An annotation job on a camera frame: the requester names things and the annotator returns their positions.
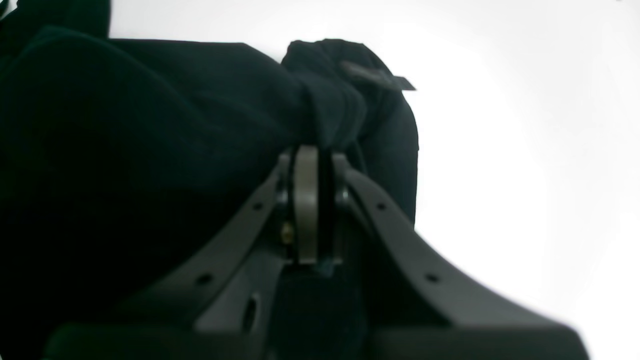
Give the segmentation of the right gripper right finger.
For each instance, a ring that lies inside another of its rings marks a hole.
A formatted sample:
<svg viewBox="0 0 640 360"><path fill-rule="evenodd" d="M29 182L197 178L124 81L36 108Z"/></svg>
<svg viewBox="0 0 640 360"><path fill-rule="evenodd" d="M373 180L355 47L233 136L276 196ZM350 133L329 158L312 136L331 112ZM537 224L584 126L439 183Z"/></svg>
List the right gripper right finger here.
<svg viewBox="0 0 640 360"><path fill-rule="evenodd" d="M361 229L369 328L362 360L587 360L578 333L476 282L431 248L397 203L331 159L336 207Z"/></svg>

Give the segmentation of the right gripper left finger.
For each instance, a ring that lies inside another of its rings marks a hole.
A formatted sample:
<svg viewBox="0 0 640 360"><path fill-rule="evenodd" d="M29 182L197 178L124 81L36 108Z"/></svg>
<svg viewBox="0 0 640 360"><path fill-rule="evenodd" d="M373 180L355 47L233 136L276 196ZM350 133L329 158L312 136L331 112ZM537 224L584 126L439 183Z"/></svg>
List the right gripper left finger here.
<svg viewBox="0 0 640 360"><path fill-rule="evenodd" d="M279 278L318 259L319 151L303 145L205 246L98 319L61 326L47 360L265 360Z"/></svg>

